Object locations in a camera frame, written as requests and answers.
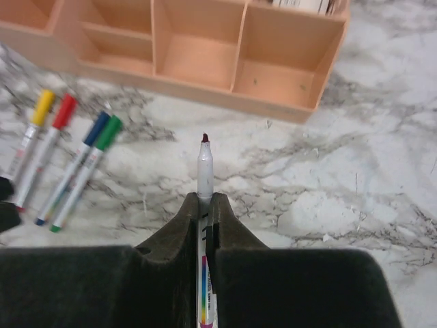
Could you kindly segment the yellow white pen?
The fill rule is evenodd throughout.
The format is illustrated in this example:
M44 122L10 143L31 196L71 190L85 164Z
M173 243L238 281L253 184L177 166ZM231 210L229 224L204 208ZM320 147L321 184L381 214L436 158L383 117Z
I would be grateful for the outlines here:
M24 137L12 159L12 162L5 173L5 177L8 178L13 184L17 184L24 165L31 154L33 144L36 141L36 136L40 130L40 127L35 124L30 124L24 134Z

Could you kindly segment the yellow pen cap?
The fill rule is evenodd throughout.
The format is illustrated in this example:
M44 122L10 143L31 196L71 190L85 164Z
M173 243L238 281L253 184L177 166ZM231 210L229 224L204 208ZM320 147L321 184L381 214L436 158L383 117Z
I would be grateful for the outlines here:
M45 118L54 102L55 94L50 90L42 90L36 103L36 107L31 118L31 123L35 126L42 126Z

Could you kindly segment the green white pen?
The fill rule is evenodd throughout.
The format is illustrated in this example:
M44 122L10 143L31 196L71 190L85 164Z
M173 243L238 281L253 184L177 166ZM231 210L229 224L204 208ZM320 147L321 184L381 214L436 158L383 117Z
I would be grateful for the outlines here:
M100 150L98 148L94 148L89 156L87 157L87 160L85 161L82 168L79 170L79 173L76 177L76 180L74 181L74 184L70 190L70 194L64 204L64 207L59 211L54 223L52 224L50 231L51 232L58 232L60 231L64 224L67 221L67 218L70 216L70 213L72 212L74 206L76 205L81 193L83 192L83 189L85 188L85 185L87 184L87 181L91 177L92 173L94 172L99 160L102 158L104 154L103 150Z

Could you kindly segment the red white pen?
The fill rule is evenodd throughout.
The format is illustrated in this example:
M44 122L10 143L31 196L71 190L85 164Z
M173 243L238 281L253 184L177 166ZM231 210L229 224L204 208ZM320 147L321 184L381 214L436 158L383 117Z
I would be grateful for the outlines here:
M59 139L60 130L54 126L48 129L46 137L43 140L40 150L32 160L29 169L25 172L23 180L18 188L18 195L15 197L14 203L19 211L26 207L40 174L48 163L48 160L53 153L55 144Z

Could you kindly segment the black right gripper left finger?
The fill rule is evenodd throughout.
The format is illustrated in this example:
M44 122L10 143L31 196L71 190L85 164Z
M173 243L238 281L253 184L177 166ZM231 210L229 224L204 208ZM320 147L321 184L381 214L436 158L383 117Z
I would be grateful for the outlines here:
M1 250L2 327L195 327L198 200L140 245Z

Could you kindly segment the blue pen cap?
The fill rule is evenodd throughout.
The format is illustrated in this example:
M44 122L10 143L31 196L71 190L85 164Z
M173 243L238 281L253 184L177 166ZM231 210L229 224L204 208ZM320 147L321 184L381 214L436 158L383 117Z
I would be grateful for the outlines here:
M106 111L101 111L93 126L90 128L88 134L84 138L83 143L87 146L92 146L109 119L110 115Z

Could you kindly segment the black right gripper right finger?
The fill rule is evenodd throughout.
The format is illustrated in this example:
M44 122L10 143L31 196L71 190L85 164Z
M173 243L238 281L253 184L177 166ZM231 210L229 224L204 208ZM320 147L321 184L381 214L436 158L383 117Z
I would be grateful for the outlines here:
M367 252L271 249L222 193L214 194L210 216L220 327L401 326L382 269Z

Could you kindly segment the red pen cap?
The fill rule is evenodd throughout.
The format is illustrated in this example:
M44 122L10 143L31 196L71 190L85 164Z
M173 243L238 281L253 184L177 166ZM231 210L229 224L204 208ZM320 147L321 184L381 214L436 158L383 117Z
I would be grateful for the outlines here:
M70 94L66 93L61 102L59 111L52 123L52 127L62 130L70 121L76 108L77 100Z

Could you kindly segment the peach plastic desk organizer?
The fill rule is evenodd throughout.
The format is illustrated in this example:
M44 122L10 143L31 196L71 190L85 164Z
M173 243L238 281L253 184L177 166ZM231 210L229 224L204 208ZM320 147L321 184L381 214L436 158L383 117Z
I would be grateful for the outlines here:
M1 41L33 64L269 118L317 110L350 22L271 1L2 1Z

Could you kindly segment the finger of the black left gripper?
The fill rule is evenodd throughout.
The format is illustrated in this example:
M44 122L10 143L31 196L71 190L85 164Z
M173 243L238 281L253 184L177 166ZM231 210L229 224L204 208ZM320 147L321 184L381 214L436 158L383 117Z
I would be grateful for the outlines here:
M0 201L0 233L6 232L21 224L21 218L16 206L10 198L14 194L12 183L1 177L1 201Z

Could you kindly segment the blue white pen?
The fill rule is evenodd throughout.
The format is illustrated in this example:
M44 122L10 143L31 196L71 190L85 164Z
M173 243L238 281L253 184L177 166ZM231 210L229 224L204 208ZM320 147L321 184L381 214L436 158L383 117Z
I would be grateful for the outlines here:
M37 226L43 226L51 218L78 166L82 163L90 148L91 146L88 143L82 142L76 149L75 155L73 156L71 163L67 166L64 175L45 201L43 207L40 209L35 220Z

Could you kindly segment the green pen cap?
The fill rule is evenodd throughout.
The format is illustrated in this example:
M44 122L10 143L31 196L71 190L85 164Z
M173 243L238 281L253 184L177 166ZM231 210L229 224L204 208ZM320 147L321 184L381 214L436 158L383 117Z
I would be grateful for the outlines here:
M100 151L105 151L113 143L121 128L122 121L116 115L112 115L97 139L94 147Z

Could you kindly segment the pink white pen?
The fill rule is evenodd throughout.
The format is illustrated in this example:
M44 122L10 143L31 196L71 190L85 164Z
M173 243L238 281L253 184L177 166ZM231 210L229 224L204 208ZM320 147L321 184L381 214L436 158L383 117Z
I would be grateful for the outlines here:
M208 135L203 134L197 158L197 322L198 327L213 327L216 298L212 292L210 268L206 254L208 213L214 192L213 156Z

